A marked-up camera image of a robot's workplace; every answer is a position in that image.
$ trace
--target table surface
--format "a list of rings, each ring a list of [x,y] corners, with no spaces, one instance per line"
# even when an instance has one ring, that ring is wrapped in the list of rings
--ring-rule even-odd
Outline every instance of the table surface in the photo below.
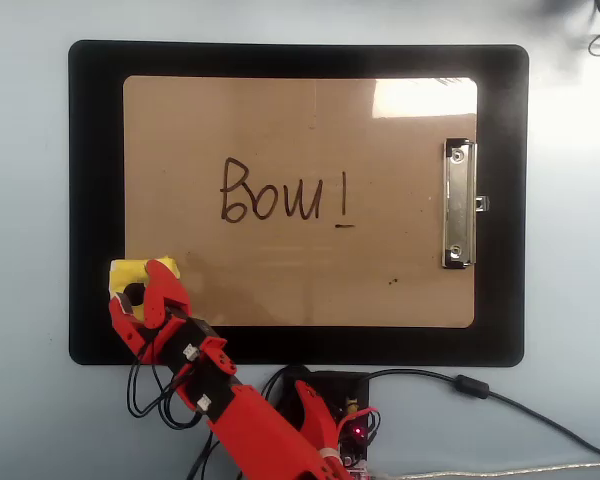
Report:
[[[174,432],[157,415],[131,418],[126,368],[69,358],[67,51],[84,38],[526,48],[526,355],[511,369],[441,370],[488,381],[600,445],[600,58],[585,48],[600,19],[591,4],[1,1],[0,478],[183,479],[206,437],[206,427]],[[259,385],[274,369],[240,376]],[[503,405],[427,379],[379,379],[371,395],[385,419],[370,451],[380,471],[599,460]],[[236,471],[219,451],[208,478]]]

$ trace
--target yellow object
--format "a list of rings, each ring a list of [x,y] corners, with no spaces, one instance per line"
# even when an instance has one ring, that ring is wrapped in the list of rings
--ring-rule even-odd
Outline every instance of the yellow object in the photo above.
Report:
[[[176,278],[180,278],[180,271],[176,261],[171,257],[156,258],[173,272]],[[127,285],[131,283],[142,283],[146,287],[149,284],[149,276],[145,268],[148,260],[113,260],[109,270],[109,298],[116,293],[124,292]],[[133,307],[135,317],[144,322],[144,305]]]
[[[356,413],[359,409],[358,407],[358,399],[357,398],[348,398],[346,399],[347,403],[347,415],[352,413]]]

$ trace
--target yellow sponge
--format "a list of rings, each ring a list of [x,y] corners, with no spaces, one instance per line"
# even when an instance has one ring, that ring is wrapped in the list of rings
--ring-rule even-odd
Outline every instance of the yellow sponge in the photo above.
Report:
[[[180,271],[176,261],[171,257],[156,258],[173,272],[176,278],[180,278]],[[116,293],[124,292],[127,285],[131,283],[142,283],[146,287],[149,284],[149,276],[145,268],[148,260],[113,260],[109,270],[109,298]],[[144,305],[133,307],[133,314],[144,322]]]

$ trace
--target clipboard clip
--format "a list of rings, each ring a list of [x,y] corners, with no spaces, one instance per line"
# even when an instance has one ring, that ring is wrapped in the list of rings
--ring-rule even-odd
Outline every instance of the clipboard clip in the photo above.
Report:
[[[442,266],[466,268],[476,261],[476,212],[489,210],[489,198],[476,195],[478,145],[447,138],[444,146]]]

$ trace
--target screw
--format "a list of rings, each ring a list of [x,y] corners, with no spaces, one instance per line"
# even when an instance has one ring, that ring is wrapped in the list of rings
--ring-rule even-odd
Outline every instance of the screw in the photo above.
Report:
[[[458,245],[451,247],[451,258],[460,258],[462,255],[462,249]]]
[[[459,148],[454,148],[451,150],[451,161],[453,163],[462,163],[464,160],[464,152]]]

